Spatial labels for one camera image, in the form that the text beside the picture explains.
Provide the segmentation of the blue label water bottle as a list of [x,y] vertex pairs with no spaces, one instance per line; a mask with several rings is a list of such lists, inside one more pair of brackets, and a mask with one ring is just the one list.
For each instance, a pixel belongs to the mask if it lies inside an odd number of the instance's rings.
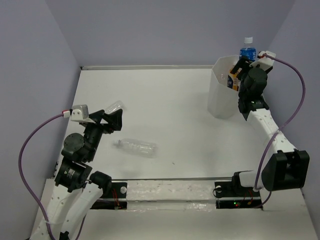
[[239,59],[246,57],[254,62],[256,60],[257,50],[253,46],[253,37],[245,37],[243,44],[243,47],[239,51]]

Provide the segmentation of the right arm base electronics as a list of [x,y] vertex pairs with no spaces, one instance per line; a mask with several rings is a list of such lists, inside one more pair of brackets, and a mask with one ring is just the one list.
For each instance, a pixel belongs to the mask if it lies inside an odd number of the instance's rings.
[[259,192],[251,187],[235,187],[231,181],[217,181],[212,191],[215,197],[215,206],[222,209],[250,209],[262,204]]

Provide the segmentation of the orange juice bottle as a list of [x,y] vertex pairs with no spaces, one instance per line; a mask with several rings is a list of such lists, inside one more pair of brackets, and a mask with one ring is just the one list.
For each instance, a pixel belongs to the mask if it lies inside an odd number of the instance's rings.
[[234,66],[229,70],[227,75],[227,87],[238,92],[241,84],[238,79],[238,74],[241,69],[238,69],[236,72],[232,72],[233,68]]

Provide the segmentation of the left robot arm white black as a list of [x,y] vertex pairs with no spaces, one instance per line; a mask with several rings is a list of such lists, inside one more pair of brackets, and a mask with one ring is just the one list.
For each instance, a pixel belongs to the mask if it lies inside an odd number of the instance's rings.
[[88,210],[99,198],[110,194],[112,178],[88,165],[94,160],[102,135],[122,129],[123,110],[110,114],[88,112],[87,105],[75,105],[62,113],[84,126],[84,132],[69,134],[61,151],[62,162],[45,214],[31,235],[32,240],[70,240]]

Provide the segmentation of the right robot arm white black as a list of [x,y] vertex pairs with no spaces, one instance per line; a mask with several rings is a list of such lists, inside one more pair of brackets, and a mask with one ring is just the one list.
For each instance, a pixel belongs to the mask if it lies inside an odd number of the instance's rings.
[[[300,78],[302,95],[293,114],[278,126],[266,103],[263,92],[268,83],[268,74],[274,62],[291,68]],[[300,111],[306,96],[306,85],[301,73],[291,64],[262,51],[258,60],[251,61],[242,57],[231,70],[239,71],[238,109],[245,121],[250,124],[261,138],[264,151],[257,170],[235,172],[230,190],[235,196],[242,196],[249,188],[269,192],[301,189],[305,185],[310,156],[305,150],[297,149],[284,135],[283,129]]]

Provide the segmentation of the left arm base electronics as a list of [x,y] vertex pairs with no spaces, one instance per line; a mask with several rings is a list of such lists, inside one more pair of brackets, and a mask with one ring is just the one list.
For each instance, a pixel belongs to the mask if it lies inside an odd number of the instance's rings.
[[90,208],[91,210],[126,210],[127,209],[127,182],[112,182],[108,193],[103,193]]

